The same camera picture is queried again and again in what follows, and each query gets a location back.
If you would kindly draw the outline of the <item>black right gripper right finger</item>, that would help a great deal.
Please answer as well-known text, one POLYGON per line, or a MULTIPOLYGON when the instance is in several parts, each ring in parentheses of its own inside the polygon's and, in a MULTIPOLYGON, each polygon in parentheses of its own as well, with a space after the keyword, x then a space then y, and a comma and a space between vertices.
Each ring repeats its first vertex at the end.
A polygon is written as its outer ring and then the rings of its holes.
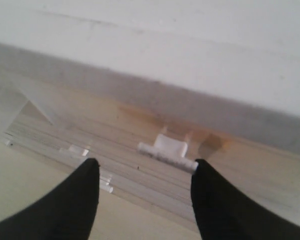
POLYGON ((250 199, 206 160, 196 162, 190 193, 202 239, 300 240, 300 226, 250 199))

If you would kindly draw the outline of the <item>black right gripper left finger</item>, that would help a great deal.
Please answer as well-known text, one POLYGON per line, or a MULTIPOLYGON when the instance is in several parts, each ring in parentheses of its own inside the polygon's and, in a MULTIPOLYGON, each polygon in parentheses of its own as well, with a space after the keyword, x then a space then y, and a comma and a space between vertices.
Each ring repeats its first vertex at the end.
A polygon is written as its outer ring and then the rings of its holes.
POLYGON ((86 159, 41 199, 0 221, 0 240, 87 240, 99 203, 100 165, 86 159))

